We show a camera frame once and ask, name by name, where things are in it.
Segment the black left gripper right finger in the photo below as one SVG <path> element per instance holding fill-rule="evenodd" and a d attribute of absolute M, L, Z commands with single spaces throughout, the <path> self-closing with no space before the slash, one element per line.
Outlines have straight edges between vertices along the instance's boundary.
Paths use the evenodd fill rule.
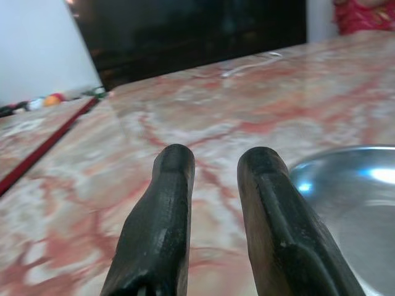
<path fill-rule="evenodd" d="M 273 149 L 246 151 L 237 179 L 258 295 L 364 295 L 328 228 Z"/>

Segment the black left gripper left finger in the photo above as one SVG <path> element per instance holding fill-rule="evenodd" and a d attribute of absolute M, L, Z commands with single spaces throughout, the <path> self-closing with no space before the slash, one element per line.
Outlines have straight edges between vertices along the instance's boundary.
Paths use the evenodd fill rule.
<path fill-rule="evenodd" d="M 181 144 L 156 157 L 127 216 L 101 295 L 186 295 L 194 155 Z"/>

